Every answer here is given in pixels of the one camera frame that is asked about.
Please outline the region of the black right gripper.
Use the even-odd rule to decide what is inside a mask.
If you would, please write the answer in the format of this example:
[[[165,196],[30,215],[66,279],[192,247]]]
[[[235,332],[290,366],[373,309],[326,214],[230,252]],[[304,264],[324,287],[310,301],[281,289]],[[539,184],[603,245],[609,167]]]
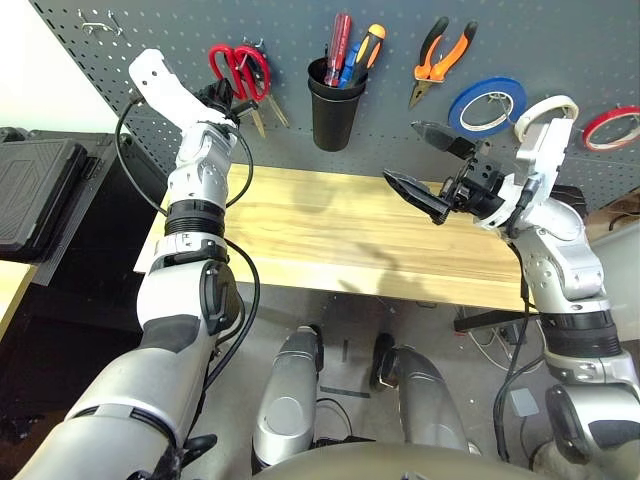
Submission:
[[[477,157],[474,143],[439,123],[419,120],[411,127],[430,146],[461,160],[462,166],[445,180],[442,198],[415,178],[385,169],[385,180],[403,200],[426,213],[434,224],[443,224],[451,212],[489,216],[504,203],[498,196],[504,181],[500,162]]]

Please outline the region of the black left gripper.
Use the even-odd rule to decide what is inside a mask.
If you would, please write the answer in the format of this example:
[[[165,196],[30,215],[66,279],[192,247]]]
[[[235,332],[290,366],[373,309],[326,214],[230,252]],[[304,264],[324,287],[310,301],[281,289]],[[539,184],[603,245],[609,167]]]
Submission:
[[[198,91],[198,100],[208,108],[221,112],[224,116],[231,114],[234,91],[227,79],[219,79]],[[233,115],[240,119],[252,115],[259,108],[254,100],[238,103],[233,107]]]

